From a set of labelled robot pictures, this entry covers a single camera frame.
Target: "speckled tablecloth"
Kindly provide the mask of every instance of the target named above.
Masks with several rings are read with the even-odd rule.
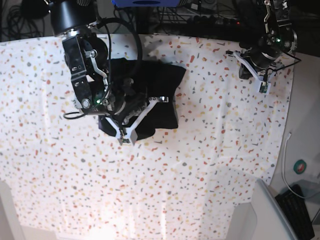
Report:
[[[0,179],[22,225],[88,239],[224,239],[234,207],[256,178],[273,176],[293,71],[270,95],[238,78],[234,42],[141,36],[145,59],[183,66],[179,129],[119,146],[97,118],[68,121],[70,72],[61,40],[0,44]],[[113,58],[134,59],[133,39],[113,35]],[[292,60],[282,58],[285,64]]]

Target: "confetti pattern fabric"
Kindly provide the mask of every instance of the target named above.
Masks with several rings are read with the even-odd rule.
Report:
[[[75,109],[59,38],[0,45],[0,179],[22,225],[79,236],[102,231],[108,240],[220,240],[234,208],[251,201],[256,179],[270,183],[293,69],[279,72],[264,95],[226,57],[240,50],[235,42],[141,40],[145,60],[187,72],[176,91],[179,128],[158,129],[135,146],[119,146],[96,117],[62,118]],[[113,58],[136,58],[131,36],[112,42]]]

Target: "black cloth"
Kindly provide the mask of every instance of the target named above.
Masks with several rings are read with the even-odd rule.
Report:
[[[135,60],[112,59],[112,77],[123,74],[135,65]],[[135,89],[147,89],[148,97],[168,97],[168,103],[157,103],[135,129],[137,140],[153,136],[156,129],[177,129],[178,118],[175,111],[175,92],[186,70],[183,67],[156,61],[142,61],[140,70],[132,76]],[[99,129],[115,137],[116,130],[104,116],[99,116]]]

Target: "white cable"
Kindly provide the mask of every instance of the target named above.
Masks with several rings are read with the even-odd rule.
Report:
[[[286,150],[287,150],[287,144],[288,144],[288,141],[291,137],[291,132],[288,133],[288,136],[286,137],[285,139],[285,143],[284,143],[284,146],[283,146],[283,154],[282,154],[282,160],[281,160],[281,176],[282,176],[282,179],[285,183],[285,185],[288,187],[288,189],[294,194],[296,195],[297,197],[299,198],[302,198],[302,199],[311,199],[313,198],[315,195],[318,195],[320,194],[320,191],[310,195],[310,196],[301,196],[299,195],[298,193],[296,193],[295,191],[293,191],[293,189],[289,186],[287,180],[286,180],[286,174],[285,174],[285,163],[286,163]]]

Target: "blue box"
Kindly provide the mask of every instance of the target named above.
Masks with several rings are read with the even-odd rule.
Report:
[[[181,0],[112,0],[119,8],[126,7],[177,7]]]

